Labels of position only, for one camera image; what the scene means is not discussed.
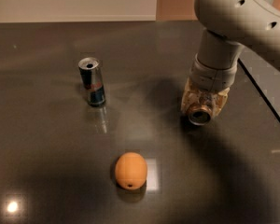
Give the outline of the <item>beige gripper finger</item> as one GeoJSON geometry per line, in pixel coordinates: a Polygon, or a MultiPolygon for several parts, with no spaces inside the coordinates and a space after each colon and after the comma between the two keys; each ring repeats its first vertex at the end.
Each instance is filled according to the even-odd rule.
{"type": "Polygon", "coordinates": [[[182,114],[189,116],[197,112],[203,112],[203,104],[201,102],[202,95],[203,92],[200,91],[188,78],[181,101],[182,114]]]}
{"type": "Polygon", "coordinates": [[[224,105],[227,103],[229,91],[230,89],[227,88],[223,91],[210,93],[210,110],[212,118],[217,117],[222,111],[224,105]]]}

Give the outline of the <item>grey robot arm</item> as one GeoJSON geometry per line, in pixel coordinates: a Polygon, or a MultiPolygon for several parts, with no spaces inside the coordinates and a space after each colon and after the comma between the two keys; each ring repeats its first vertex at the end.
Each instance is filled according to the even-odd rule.
{"type": "Polygon", "coordinates": [[[195,0],[195,14],[204,30],[181,104],[191,122],[202,125],[220,113],[243,48],[280,68],[280,11],[272,1],[195,0]]]}

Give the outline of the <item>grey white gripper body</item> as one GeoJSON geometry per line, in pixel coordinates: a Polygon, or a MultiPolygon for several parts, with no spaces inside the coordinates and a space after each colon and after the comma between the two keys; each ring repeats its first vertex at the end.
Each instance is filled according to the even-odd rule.
{"type": "Polygon", "coordinates": [[[195,58],[189,69],[189,79],[199,90],[223,91],[234,83],[236,72],[237,64],[228,69],[210,68],[195,58]]]}

